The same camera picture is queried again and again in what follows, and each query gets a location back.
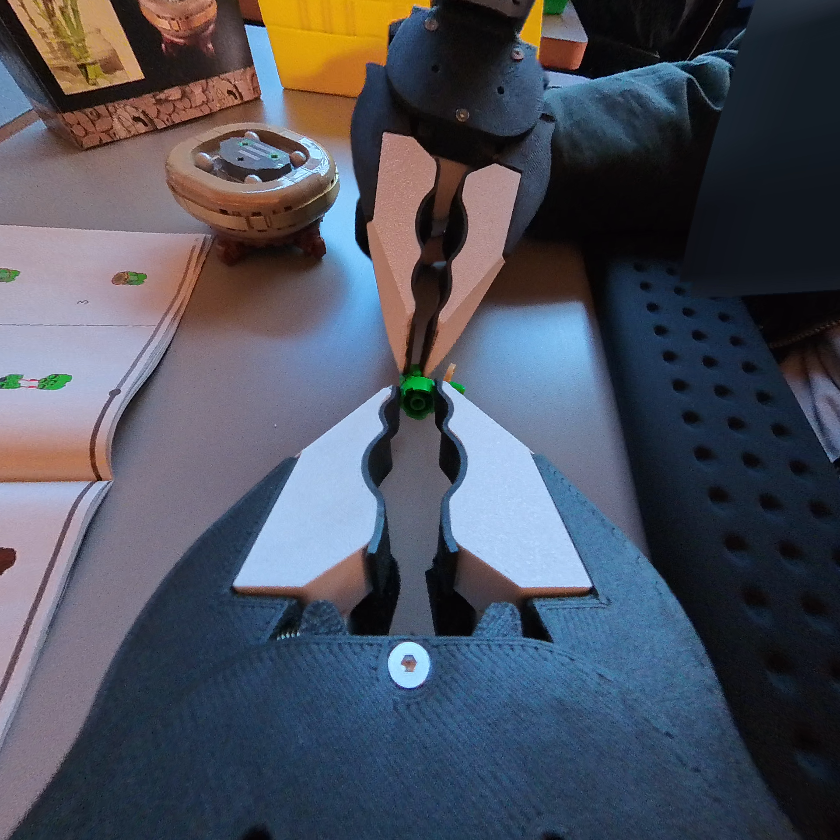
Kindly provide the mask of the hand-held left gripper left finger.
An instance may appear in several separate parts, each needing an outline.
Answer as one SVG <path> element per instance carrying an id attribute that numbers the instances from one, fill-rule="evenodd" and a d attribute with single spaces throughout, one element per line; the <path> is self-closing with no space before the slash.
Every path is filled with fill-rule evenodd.
<path id="1" fill-rule="evenodd" d="M 356 634 L 390 629 L 400 589 L 379 485 L 392 468 L 398 390 L 386 387 L 304 448 L 234 589 L 329 601 Z"/>

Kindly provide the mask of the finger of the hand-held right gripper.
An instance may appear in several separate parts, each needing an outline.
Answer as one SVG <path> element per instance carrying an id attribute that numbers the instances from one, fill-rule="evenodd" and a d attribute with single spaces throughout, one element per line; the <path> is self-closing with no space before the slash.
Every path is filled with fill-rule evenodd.
<path id="1" fill-rule="evenodd" d="M 369 247 L 388 340 L 399 371 L 406 366 L 413 328 L 413 273 L 422 249 L 417 213 L 434 190 L 437 165 L 411 136 L 384 133 Z"/>
<path id="2" fill-rule="evenodd" d="M 449 294 L 437 314 L 425 372 L 431 373 L 452 349 L 504 263 L 520 174 L 499 164 L 465 177 L 460 201 L 466 232 L 448 263 Z"/>

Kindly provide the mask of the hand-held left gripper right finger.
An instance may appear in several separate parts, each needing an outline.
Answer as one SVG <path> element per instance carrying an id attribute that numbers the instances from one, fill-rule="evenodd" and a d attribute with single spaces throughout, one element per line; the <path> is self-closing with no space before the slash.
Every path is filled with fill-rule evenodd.
<path id="1" fill-rule="evenodd" d="M 592 580 L 531 450 L 445 381 L 437 383 L 442 501 L 427 588 L 438 635 L 470 635 L 495 602 L 592 593 Z"/>

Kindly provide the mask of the yellow plastic bin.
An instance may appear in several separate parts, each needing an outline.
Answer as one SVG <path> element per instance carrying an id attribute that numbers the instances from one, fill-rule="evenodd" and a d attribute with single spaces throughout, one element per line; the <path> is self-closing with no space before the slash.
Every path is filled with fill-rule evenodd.
<path id="1" fill-rule="evenodd" d="M 389 26 L 408 17 L 414 6 L 432 2 L 408 1 L 282 1 L 259 2 L 269 40 L 274 50 L 280 81 L 284 88 L 332 93 L 354 97 L 360 94 L 368 63 L 384 65 Z M 529 15 L 521 39 L 539 50 L 543 2 L 523 2 Z M 455 84 L 467 81 L 465 73 L 475 61 L 464 59 L 457 68 L 442 67 L 440 73 L 427 72 L 429 95 L 433 84 L 455 102 Z M 524 104 L 542 99 L 541 70 L 529 70 L 527 83 L 513 80 L 512 70 L 500 70 L 500 77 L 488 81 L 492 104 Z M 533 88 L 531 94 L 527 84 Z"/>

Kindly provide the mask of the green round toy brick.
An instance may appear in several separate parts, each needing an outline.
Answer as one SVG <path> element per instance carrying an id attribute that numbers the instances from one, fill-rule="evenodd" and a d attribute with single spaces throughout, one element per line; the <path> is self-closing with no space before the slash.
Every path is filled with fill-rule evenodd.
<path id="1" fill-rule="evenodd" d="M 423 375 L 419 364 L 412 364 L 407 373 L 401 375 L 401 407 L 408 417 L 424 419 L 435 408 L 435 380 Z"/>

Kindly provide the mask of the person's right forearm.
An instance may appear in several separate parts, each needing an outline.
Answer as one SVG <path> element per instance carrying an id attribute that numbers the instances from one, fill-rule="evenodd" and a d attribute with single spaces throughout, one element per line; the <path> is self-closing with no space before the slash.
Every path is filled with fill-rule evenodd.
<path id="1" fill-rule="evenodd" d="M 744 31 L 725 48 L 550 89 L 542 238 L 687 231 Z"/>

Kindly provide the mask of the grey desk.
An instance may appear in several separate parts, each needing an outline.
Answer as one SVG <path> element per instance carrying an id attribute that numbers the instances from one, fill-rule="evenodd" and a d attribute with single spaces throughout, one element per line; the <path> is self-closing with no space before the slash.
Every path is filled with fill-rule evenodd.
<path id="1" fill-rule="evenodd" d="M 56 771 L 173 563 L 281 460 L 396 379 L 371 264 L 354 241 L 353 102 L 283 91 L 266 31 L 247 32 L 259 101 L 94 150 L 21 118 L 2 139 L 2 224 L 200 234 L 166 187 L 166 155 L 196 133 L 249 119 L 317 140 L 341 179 L 321 226 L 322 260 L 260 250 L 225 266 L 208 256 L 167 355 L 122 415 L 114 484 L 2 749 L 2 836 Z M 453 358 L 469 399 L 647 553 L 579 251 L 523 240 Z"/>

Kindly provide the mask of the tan toy brick pot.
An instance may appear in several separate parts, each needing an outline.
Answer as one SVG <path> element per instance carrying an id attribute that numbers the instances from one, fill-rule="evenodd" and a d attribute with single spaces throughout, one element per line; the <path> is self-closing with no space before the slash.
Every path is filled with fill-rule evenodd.
<path id="1" fill-rule="evenodd" d="M 306 136 L 267 123 L 225 125 L 177 144 L 165 177 L 175 200 L 216 232 L 229 265 L 273 245 L 325 255 L 319 226 L 340 178 L 331 154 Z"/>

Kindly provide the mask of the black perforated mat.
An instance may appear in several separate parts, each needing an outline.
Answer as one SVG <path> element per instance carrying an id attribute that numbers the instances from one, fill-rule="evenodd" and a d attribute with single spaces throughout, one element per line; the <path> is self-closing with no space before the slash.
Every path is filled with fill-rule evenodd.
<path id="1" fill-rule="evenodd" d="M 839 836 L 838 477 L 739 299 L 589 255 L 651 559 L 802 835 Z"/>

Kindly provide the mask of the black bamboo set box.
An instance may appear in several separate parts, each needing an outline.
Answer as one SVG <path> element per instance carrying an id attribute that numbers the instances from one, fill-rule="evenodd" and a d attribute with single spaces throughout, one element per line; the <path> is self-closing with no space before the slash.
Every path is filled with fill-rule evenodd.
<path id="1" fill-rule="evenodd" d="M 2 61 L 82 149 L 260 97 L 235 1 L 2 1 Z"/>

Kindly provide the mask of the instruction booklet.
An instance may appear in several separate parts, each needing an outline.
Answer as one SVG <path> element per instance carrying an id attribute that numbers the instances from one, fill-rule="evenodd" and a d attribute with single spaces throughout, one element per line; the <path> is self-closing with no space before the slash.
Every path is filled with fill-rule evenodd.
<path id="1" fill-rule="evenodd" d="M 167 350 L 211 243 L 1 228 L 1 740 L 111 486 L 119 417 Z"/>

